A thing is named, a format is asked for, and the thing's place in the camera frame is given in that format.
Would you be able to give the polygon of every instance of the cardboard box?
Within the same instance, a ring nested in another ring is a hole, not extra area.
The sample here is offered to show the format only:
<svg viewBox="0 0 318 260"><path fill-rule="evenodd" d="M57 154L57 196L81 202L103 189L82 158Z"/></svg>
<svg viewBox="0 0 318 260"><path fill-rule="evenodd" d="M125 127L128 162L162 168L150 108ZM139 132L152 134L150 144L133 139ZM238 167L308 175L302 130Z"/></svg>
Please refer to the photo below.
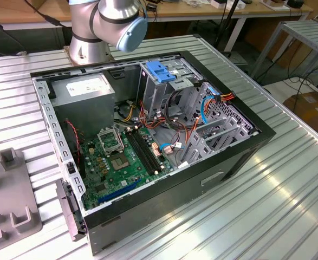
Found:
<svg viewBox="0 0 318 260"><path fill-rule="evenodd" d="M46 0L28 0L36 9L40 8ZM35 12L24 0L0 0L0 7L22 12Z"/></svg>
<svg viewBox="0 0 318 260"><path fill-rule="evenodd" d="M296 95L286 99L284 105L293 110ZM318 92L309 92L298 95L295 114L318 132Z"/></svg>

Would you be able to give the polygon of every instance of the blue pcie slot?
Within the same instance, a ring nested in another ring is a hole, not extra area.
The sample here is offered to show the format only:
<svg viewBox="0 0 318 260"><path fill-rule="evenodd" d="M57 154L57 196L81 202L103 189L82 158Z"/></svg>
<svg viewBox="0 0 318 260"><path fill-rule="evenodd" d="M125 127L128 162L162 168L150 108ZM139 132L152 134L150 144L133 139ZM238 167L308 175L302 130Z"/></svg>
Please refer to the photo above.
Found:
<svg viewBox="0 0 318 260"><path fill-rule="evenodd" d="M120 190L117 190L117 191L115 191L115 192L112 192L111 194L108 194L108 195L106 195L106 196L104 196L104 197L102 197L102 198L99 198L99 199L98 199L98 203L107 202L107 201L109 201L109 200L111 200L111 199L114 199L114 198L116 198L116 197L118 197L118 196L120 196L120 195L125 194L126 192L129 192L129 191L133 190L134 188L137 187L137 184L138 184L140 181L141 181L141 179L135 181L135 182L132 183L132 184L127 185L127 186L124 187L124 188L121 188Z"/></svg>

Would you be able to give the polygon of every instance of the aluminum extrusion table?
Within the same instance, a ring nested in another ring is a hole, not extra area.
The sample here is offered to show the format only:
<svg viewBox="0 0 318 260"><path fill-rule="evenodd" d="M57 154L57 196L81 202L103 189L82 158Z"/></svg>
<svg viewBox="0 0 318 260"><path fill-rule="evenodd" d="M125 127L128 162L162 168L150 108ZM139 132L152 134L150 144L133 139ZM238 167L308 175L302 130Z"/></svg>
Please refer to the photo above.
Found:
<svg viewBox="0 0 318 260"><path fill-rule="evenodd" d="M273 32L271 38L269 39L268 43L266 44L265 48L262 50L260 56L255 62L254 68L250 74L251 77L254 78L256 73L261 67L261 64L265 60L268 52L275 44L278 36L282 31L285 31L289 34L288 38L286 39L285 43L278 51L274 60L280 57L283 52L285 51L286 47L289 43L293 40L293 38L301 41L303 44L311 47L313 51L316 52L313 60L310 62L308 67L306 68L306 72L310 71L314 65L314 63L318 60L318 22L317 21L293 21L293 22L280 22Z"/></svg>
<svg viewBox="0 0 318 260"><path fill-rule="evenodd" d="M318 259L318 135L201 38L144 41L118 60L189 50L275 131L233 178L92 257L72 242L61 178L29 72L71 66L62 50L0 58L0 150L24 152L43 229L0 259Z"/></svg>

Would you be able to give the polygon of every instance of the ram slot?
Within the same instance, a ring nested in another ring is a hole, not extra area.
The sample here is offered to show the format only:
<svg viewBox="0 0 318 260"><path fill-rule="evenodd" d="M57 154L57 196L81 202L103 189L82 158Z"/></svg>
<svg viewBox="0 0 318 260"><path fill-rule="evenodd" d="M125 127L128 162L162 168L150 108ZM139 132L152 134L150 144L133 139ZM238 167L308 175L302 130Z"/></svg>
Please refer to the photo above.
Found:
<svg viewBox="0 0 318 260"><path fill-rule="evenodd" d="M144 142L143 138L141 137L141 135L138 132L134 133L134 136L136 138L136 141L138 142L138 144L140 145L140 147L144 146L145 147L145 155L147 156L147 159L151 162L151 164L155 167L155 169L160 172L161 168L160 168L160 164L158 163L158 161L156 160L156 157L154 156L154 154L152 153L152 151L147 147L146 143Z"/></svg>
<svg viewBox="0 0 318 260"><path fill-rule="evenodd" d="M145 152L141 149L141 147L137 143L137 141L136 141L135 137L133 136L133 134L132 133L127 133L126 137L127 137L128 141L130 142L132 148L134 149L135 153L137 154L138 158L143 163L144 168L147 170L149 175L154 175L155 168L152 167L152 165L148 161L148 159L147 159L147 157L145 155Z"/></svg>
<svg viewBox="0 0 318 260"><path fill-rule="evenodd" d="M143 141L142 137L136 131L126 133L126 136L148 174L154 175L155 172L160 172L161 168L159 163Z"/></svg>

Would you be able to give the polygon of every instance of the motherboard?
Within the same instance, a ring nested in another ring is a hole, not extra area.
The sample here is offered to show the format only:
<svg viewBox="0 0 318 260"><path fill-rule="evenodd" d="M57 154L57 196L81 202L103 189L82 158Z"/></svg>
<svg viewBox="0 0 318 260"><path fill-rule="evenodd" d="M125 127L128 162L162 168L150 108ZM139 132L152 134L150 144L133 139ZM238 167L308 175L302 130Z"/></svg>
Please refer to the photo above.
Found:
<svg viewBox="0 0 318 260"><path fill-rule="evenodd" d="M141 140L135 141L133 135L138 135ZM81 145L86 171L83 179L86 193L83 199L87 210L174 170L165 155L158 154L157 146L145 127L120 132L119 138L123 150L113 153L109 153L107 149L116 147L118 142L115 136L112 138L110 131L104 134L103 139L95 138ZM155 158L150 164L143 158L148 151L151 153L150 158Z"/></svg>

